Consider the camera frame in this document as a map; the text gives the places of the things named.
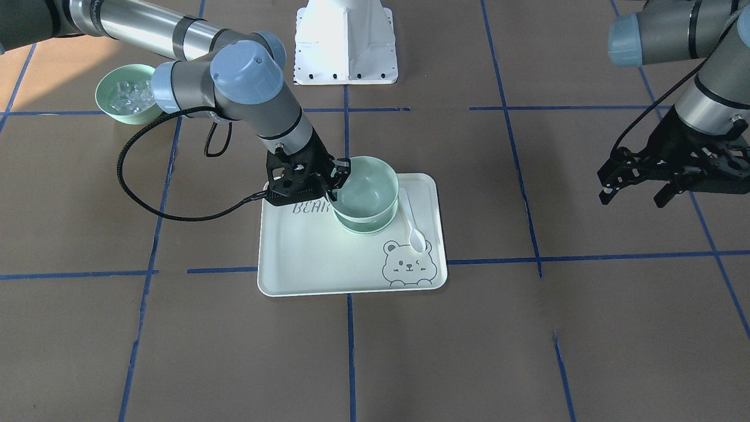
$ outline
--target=plastic spoon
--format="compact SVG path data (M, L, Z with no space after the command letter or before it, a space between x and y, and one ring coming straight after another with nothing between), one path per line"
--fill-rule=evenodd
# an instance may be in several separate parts
M409 230L411 231L409 234L409 244L412 246L412 249L421 254L427 250L427 241L424 234L419 231L417 224L414 222L412 204L409 202L409 195L406 192L404 188L398 189L398 201L401 202L401 209L406 216L406 221L409 222Z

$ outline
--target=mint green bowl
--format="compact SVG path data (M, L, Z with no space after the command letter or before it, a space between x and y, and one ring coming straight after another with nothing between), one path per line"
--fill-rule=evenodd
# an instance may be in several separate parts
M127 123L129 125L144 125L153 122L162 113L156 103L153 103L145 110L133 114L119 113L110 106L112 98L114 98L117 93L117 82L128 81L129 83L135 84L142 80L150 80L153 74L154 68L149 65L125 65L116 68L114 71L106 74L106 76L99 81L99 84L96 87L96 93L94 94L96 105L118 122Z
M388 163L374 157L352 158L352 172L331 202L336 219L347 230L372 234L386 228L398 210L398 177Z

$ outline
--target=brown tiled floor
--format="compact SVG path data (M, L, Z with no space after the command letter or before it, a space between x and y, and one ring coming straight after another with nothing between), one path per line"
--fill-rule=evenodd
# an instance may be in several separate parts
M156 3L291 52L306 2ZM747 419L750 197L596 197L614 139L695 63L609 62L611 21L640 2L384 6L398 83L292 90L332 154L436 180L435 291L263 296L259 204L163 221L116 182L137 127L99 113L94 88L164 58L105 38L0 56L0 420ZM260 190L251 129L208 159L208 126L145 138L132 188L189 216Z

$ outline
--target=blue joint cap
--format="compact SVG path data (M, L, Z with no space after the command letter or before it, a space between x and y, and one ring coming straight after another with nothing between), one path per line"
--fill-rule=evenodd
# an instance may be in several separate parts
M274 56L274 62L283 69L287 65L287 51L279 37L268 31L256 31L255 33L263 37L265 42L268 43L268 46L271 47L271 54Z
M737 18L737 31L740 33L739 39L750 48L750 7L745 8Z
M621 68L643 65L644 50L640 33L635 14L623 15L612 22L608 50L610 60L615 65Z
M156 104L167 113L180 110L175 92L172 89L172 68L174 65L175 62L162 63L156 67L154 74L151 76L151 89L154 91Z
M284 73L269 52L255 41L242 40L216 53L211 60L216 89L240 104L261 104L284 86Z

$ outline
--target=bowl of ice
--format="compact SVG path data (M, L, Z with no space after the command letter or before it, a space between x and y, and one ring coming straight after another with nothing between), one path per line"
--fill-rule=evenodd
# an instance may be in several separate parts
M96 104L118 122L143 125L162 113L154 100L149 65L125 65L106 74L96 87Z

